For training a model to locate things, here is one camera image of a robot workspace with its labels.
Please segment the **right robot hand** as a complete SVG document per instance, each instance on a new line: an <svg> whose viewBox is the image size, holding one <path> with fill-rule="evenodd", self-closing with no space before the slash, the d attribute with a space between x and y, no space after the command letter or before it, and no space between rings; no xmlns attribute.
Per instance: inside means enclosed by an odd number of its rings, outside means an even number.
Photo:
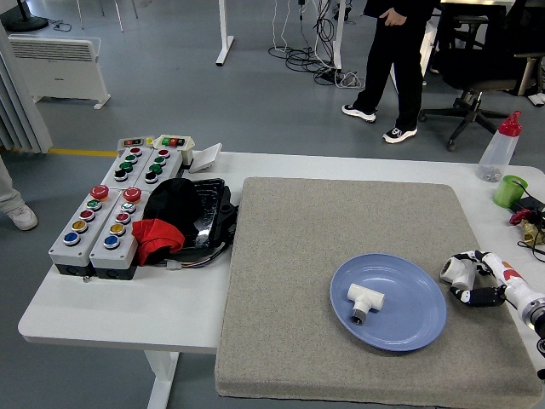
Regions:
<svg viewBox="0 0 545 409"><path fill-rule="evenodd" d="M496 287L474 289L476 273L490 275ZM495 307L510 302L521 314L544 306L544 295L533 291L507 262L488 251L466 251L451 256L440 273L450 292L470 307Z"/></svg>

